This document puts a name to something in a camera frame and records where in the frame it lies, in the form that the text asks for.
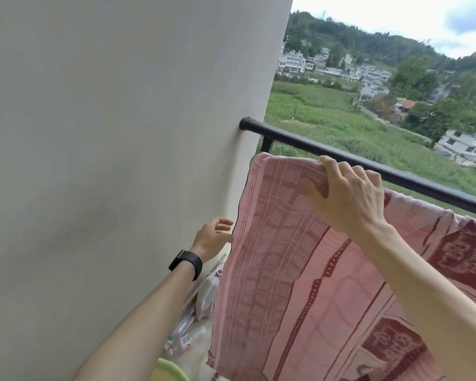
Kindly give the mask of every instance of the railing post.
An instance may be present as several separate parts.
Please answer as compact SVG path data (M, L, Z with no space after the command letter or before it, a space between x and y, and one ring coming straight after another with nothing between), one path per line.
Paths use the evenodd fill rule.
M263 136L263 144L261 144L261 152L269 153L272 149L273 139Z

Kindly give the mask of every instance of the vegetation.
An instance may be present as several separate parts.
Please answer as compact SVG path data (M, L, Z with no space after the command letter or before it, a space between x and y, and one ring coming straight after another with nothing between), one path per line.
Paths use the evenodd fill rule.
M399 67L391 82L392 87L402 90L408 85L407 90L421 92L426 84L416 84L418 80L412 67L403 67L407 62L414 63L416 59L408 58ZM403 84L395 84L398 80L407 80ZM476 131L476 72L470 72L460 79L460 83L446 98L435 104L424 102L417 103L409 112L406 120L402 123L406 129L432 139L431 147L449 129L460 129L464 132Z
M292 133L476 196L476 169L461 167L434 153L414 134L382 125L361 114L352 105L356 97L355 93L318 85L273 82L265 121ZM274 143L272 153L314 157L279 143ZM425 198L418 194L412 196ZM426 199L448 207L430 198Z
M407 57L390 80L391 92L399 97L426 100L438 84L437 75L427 72L430 58Z
M476 52L452 59L436 52L432 46L411 38L389 33L367 33L331 18L317 19L308 12L293 12L289 16L286 37L289 38L286 48L301 51L305 57L314 56L322 47L330 48L330 66L337 66L340 59L349 53L356 64L367 59L368 63L389 70L398 67L408 57L425 57L430 69L455 71L445 80L451 84L459 84L460 78L469 72L476 72Z
M400 117L393 110L395 103L395 96L381 93L370 99L370 101L366 104L366 107L377 114L381 119L387 120L392 124L396 124Z

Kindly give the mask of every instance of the green field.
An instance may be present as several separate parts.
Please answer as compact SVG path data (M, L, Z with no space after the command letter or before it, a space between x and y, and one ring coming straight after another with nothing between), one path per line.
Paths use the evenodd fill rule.
M317 85L273 82L265 121L286 131L349 151L370 160L413 173L476 196L476 169L461 167L423 146L423 140L397 128L384 126L351 104L355 93ZM274 155L313 157L279 143ZM422 198L460 214L467 212L409 190L386 186Z

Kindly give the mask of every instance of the white wall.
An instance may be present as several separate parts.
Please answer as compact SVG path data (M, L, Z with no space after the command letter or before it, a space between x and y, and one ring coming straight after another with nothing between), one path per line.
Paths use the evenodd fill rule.
M0 0L0 380L69 379L236 216L291 3Z

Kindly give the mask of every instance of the sky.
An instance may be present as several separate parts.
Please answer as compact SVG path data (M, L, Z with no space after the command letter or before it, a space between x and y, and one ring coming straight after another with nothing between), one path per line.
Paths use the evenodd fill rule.
M293 0L292 11L331 16L368 32L430 40L450 57L476 52L476 0Z

